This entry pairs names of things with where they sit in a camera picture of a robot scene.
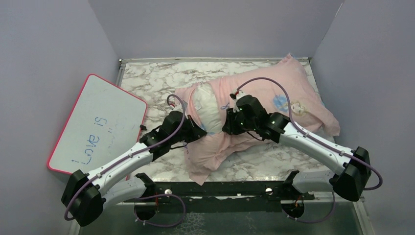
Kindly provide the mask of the white pillow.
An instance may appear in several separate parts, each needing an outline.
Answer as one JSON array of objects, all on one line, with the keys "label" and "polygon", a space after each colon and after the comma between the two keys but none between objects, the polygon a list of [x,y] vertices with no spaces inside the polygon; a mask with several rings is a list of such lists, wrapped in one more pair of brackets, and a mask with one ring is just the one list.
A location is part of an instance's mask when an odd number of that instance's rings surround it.
[{"label": "white pillow", "polygon": [[198,85],[192,102],[201,121],[201,128],[209,135],[219,134],[223,125],[212,86],[208,83]]}]

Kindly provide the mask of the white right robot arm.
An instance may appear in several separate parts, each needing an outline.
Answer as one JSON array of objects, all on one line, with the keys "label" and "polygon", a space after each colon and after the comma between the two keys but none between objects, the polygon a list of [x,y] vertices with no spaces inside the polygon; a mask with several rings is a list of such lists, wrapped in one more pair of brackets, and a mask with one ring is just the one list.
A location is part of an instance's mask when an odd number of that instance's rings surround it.
[{"label": "white right robot arm", "polygon": [[300,127],[284,114],[267,113],[251,95],[237,99],[226,110],[222,130],[229,135],[255,132],[260,140],[271,140],[295,148],[328,167],[328,171],[299,172],[282,186],[283,195],[295,199],[301,193],[334,192],[348,201],[358,201],[371,175],[369,153],[336,145]]}]

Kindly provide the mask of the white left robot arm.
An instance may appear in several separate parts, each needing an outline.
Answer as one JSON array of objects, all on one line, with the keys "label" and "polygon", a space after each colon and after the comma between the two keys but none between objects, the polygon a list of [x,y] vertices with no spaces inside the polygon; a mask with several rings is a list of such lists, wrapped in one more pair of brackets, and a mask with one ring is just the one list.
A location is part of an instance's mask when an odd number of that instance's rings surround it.
[{"label": "white left robot arm", "polygon": [[174,144],[188,144],[206,135],[207,132],[190,115],[170,112],[160,126],[144,134],[116,159],[87,173],[77,170],[70,175],[61,198],[66,207],[64,219],[87,226],[106,207],[133,198],[142,201],[157,198],[156,184],[145,173],[127,181],[124,178],[168,153]]}]

